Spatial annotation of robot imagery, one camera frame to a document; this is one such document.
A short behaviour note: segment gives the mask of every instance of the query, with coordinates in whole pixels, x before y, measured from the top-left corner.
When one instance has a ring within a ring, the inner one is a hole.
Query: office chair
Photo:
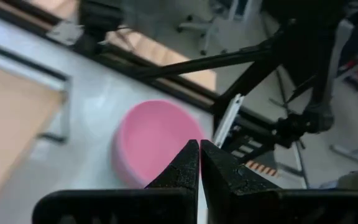
[[[186,22],[182,22],[177,27],[178,32],[185,29],[201,31],[200,54],[206,55],[211,38],[218,33],[218,16],[225,17],[227,21],[238,20],[246,23],[251,11],[259,11],[260,0],[198,0],[195,5],[194,15],[189,15]]]

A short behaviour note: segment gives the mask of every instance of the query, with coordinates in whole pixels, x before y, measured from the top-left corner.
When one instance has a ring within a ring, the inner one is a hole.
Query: white table
[[[126,111],[141,101],[171,100],[184,107],[200,123],[205,135],[211,136],[210,114],[1,20],[0,46],[73,77],[70,140],[64,146],[44,140],[35,143],[0,191],[0,223],[30,223],[35,203],[55,190],[125,188],[110,167],[111,136]],[[0,65],[40,79],[36,71],[1,56]],[[58,130],[54,123],[50,129]],[[199,211],[199,218],[204,220],[202,188]]]

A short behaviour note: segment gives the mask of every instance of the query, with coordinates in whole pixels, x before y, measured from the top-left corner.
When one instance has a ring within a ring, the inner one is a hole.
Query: floor
[[[141,27],[149,37],[188,58],[200,57],[197,50],[200,34],[194,32],[177,34],[175,31],[175,24],[185,18],[190,11],[190,0],[169,4],[168,1],[163,0],[148,1],[164,2],[166,10],[164,13],[158,13],[156,7],[147,7],[154,6],[152,3],[128,0],[128,5],[136,3],[147,15],[151,15],[140,16],[137,19],[129,18],[128,24]],[[133,8],[131,10],[141,14],[141,11]],[[253,19],[246,28],[240,24],[227,25],[222,21],[220,30],[219,41],[215,40],[212,43],[208,55],[220,52],[222,48],[219,42],[229,44],[225,47],[235,50],[257,44],[265,38],[257,18]],[[75,79],[72,97],[73,107],[76,108],[71,117],[71,135],[74,136],[74,141],[63,147],[37,141],[28,159],[13,172],[12,177],[1,190],[0,223],[29,223],[29,214],[34,203],[39,197],[53,190],[125,187],[110,172],[106,153],[109,149],[110,136],[120,118],[131,106],[140,101],[151,98],[173,100],[186,108],[202,125],[204,131],[211,134],[210,115],[140,83],[132,82],[85,58],[76,57],[46,41],[36,40],[36,37],[25,35],[22,31],[1,21],[0,45],[15,52],[27,52],[28,57],[73,76]],[[216,69],[217,91],[223,92],[227,89],[247,66],[249,64]],[[286,77],[284,83],[289,95],[293,87]],[[285,116],[284,110],[271,104],[269,98],[281,100],[277,78],[274,75],[270,75],[247,95],[244,105],[273,120]],[[307,99],[308,93],[305,93],[290,106],[294,110],[302,110]],[[328,146],[333,143],[349,148],[358,147],[358,94],[347,85],[337,82],[332,107],[336,116],[336,123],[332,130],[319,135],[307,134],[303,137],[307,149],[302,151],[302,155],[308,178],[313,186],[358,169],[357,164],[328,151]],[[276,160],[295,167],[296,160],[292,150],[278,147],[275,151]],[[301,188],[299,180],[281,173],[278,185],[284,188]]]

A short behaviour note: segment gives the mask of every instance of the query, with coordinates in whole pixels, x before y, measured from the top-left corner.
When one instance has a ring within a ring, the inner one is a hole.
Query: pink plastic bowl
[[[112,146],[112,166],[129,187],[143,188],[189,139],[200,142],[203,133],[186,111],[168,101],[145,101],[122,121]]]

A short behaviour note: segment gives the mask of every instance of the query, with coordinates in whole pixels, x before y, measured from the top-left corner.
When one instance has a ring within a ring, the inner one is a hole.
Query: pink bowl
[[[145,101],[122,121],[112,146],[112,166],[129,187],[143,188],[189,139],[200,142],[203,133],[185,110],[168,101]]]

